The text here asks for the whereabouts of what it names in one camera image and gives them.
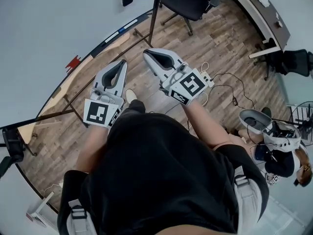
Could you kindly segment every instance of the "backpack strap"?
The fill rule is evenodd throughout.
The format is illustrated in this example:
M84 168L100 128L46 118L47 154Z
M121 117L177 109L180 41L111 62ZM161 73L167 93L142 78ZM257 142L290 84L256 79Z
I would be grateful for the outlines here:
M69 235L97 235L90 214L82 207L78 199L69 201L71 208L67 218L67 231Z
M242 166L235 169L234 190L239 207L237 233L247 233L261 215L261 190L254 180L246 178Z

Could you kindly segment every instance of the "white desk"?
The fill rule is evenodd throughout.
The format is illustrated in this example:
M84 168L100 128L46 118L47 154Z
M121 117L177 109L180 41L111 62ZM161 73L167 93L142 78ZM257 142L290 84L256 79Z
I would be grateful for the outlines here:
M271 52L284 50L290 37L290 33L274 6L270 3L270 6L265 8L258 0L238 0L238 2L245 8L258 25L260 31L266 39L263 43L266 43L270 38L272 38L276 44L275 47L249 55L249 58L255 58ZM278 14L279 21L283 25L282 28L276 26L276 22L278 21L276 14Z

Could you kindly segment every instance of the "white shoe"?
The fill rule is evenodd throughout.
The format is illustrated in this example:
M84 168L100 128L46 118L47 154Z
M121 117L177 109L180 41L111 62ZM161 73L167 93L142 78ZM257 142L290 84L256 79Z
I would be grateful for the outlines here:
M133 100L137 99L135 92L131 89L126 91L126 100L130 104Z

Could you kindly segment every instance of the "seated person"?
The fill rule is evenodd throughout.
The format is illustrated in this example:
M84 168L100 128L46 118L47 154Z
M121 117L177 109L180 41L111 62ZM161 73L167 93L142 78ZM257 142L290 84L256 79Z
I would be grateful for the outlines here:
M126 99L129 108L109 135L89 128L76 169L64 176L61 235L68 234L69 201L77 199L96 232L107 235L236 234L260 219L269 194L264 177L197 100L182 107L199 138L166 115L145 113L133 91ZM251 185L251 205L239 215L245 199L239 204L238 192Z
M304 145L299 149L283 152L279 150L269 151L263 142L263 135L256 135L252 132L247 133L247 129L240 130L240 137L244 137L247 144L242 146L246 149L249 156L259 163L265 161L265 170L280 177L288 178L296 174L295 185L307 186L312 179L312 168L309 156Z

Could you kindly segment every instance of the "metal pole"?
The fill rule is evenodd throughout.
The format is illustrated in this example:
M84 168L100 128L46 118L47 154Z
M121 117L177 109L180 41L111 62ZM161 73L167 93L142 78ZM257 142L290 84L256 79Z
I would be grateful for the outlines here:
M127 51L129 51L131 48L133 48L135 45L137 45L138 43L140 43L142 40L144 40L146 37L150 36L151 33L146 34L145 36L143 36L142 38L138 39L135 43L133 43L131 46L129 46L126 50L124 50L123 52L121 52L117 57L115 57L111 62L116 61L117 59L119 59L122 55L124 55ZM64 109L61 111L64 112L68 106L78 97L78 95L95 79L96 76L94 76L71 100L70 102L68 102L68 104L66 105L66 107L64 107Z
M150 23L150 36L149 36L149 40L148 40L148 42L150 44L151 44L151 40L152 40L153 30L154 30L155 24L156 24L157 10L158 10L159 3L160 3L160 0L155 0L154 6L153 6L153 12L152 12L151 23Z
M62 111L62 112L51 113L51 114L43 115L43 116L36 117L36 118L30 119L30 120L26 120L26 121L23 121L23 122L19 122L19 123L14 123L14 124L10 124L10 125L7 125L7 126L3 126L3 127L0 127L0 129L7 128L8 130L11 130L11 129L18 128L18 127L21 127L21 126L24 126L24 125L28 125L28 124L35 123L35 122L38 122L38 121L46 120L46 119L49 119L49 118L58 117L58 116L61 116L61 115L72 113L72 112L74 112L74 111L73 110L67 110L67 111Z
M69 100L68 100L68 98L67 98L67 95L64 95L63 98L65 99L65 101L66 101L67 103L69 102ZM81 116L78 114L78 112L75 110L74 106L73 106L72 104L70 104L69 106L70 106L70 108L74 111L75 115L78 117L78 119L81 121L81 123L82 123L86 128L88 128L88 124L84 123L82 117L81 117Z
M135 32L137 32L137 34L138 34L140 37L143 37L143 35L140 33L140 31L137 30L136 28L135 28ZM147 41L147 39L143 39L143 40L147 43L147 45L149 45L151 48L153 48L153 46Z

